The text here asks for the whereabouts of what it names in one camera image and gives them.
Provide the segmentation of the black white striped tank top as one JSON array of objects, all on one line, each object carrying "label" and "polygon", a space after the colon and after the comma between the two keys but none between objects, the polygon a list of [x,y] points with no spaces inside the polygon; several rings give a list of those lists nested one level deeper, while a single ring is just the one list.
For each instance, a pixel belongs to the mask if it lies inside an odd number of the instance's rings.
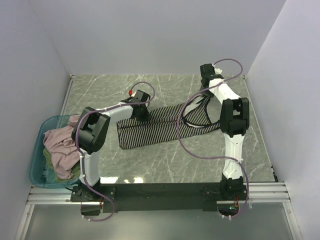
[{"label": "black white striped tank top", "polygon": [[[185,108],[179,123],[180,137],[189,138],[220,129],[219,121],[212,122],[207,112],[211,98],[198,95]],[[149,120],[134,118],[117,122],[119,147],[123,150],[177,140],[177,121],[183,103],[159,107],[149,112]]]}]

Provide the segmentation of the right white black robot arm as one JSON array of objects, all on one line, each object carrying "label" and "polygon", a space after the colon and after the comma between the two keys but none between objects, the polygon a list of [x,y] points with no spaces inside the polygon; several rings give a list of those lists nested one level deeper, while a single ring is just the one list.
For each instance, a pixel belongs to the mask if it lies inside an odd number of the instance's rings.
[{"label": "right white black robot arm", "polygon": [[225,140],[225,163],[219,193],[233,200],[246,191],[242,169],[243,142],[250,126],[249,100],[240,97],[225,83],[222,70],[207,63],[200,66],[201,88],[221,103],[220,130]]}]

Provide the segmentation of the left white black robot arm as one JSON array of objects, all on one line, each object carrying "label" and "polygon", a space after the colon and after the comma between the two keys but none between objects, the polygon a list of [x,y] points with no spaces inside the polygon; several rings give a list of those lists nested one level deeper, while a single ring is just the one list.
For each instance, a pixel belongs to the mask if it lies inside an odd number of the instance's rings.
[{"label": "left white black robot arm", "polygon": [[109,126],[122,120],[135,119],[146,121],[149,118],[146,102],[151,96],[142,91],[129,91],[129,98],[118,104],[94,109],[86,107],[76,123],[71,138],[79,152],[79,186],[82,195],[88,201],[96,200],[100,195],[99,151],[103,147]]}]

